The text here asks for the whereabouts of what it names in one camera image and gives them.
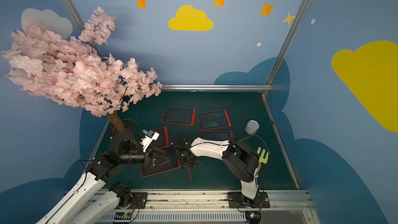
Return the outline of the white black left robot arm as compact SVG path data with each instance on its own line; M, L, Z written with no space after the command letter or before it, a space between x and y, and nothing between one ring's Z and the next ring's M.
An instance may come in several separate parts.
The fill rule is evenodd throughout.
M107 152L96 157L74 187L53 207L39 224L67 224L73 220L84 205L122 169L123 164L150 165L155 155L165 152L151 146L160 134L153 130L142 131L136 140L131 132L118 132L110 140Z

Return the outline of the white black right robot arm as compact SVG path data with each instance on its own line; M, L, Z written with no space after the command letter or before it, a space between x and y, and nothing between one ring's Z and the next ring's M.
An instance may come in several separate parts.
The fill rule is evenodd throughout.
M243 198L254 200L257 197L260 156L242 140L238 141L236 137L225 141L175 137L171 146L176 150L182 168L194 167L199 163L200 157L223 161L240 180Z

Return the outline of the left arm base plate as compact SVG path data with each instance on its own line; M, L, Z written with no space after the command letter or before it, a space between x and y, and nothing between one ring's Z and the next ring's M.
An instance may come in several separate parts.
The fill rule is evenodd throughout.
M131 192L127 194L124 208L125 209L145 209L148 199L147 192Z

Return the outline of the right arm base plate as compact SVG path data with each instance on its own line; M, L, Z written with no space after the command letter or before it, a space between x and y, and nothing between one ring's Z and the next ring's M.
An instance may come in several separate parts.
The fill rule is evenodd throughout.
M243 196L241 192L228 192L229 208L270 208L266 192L259 191L254 199Z

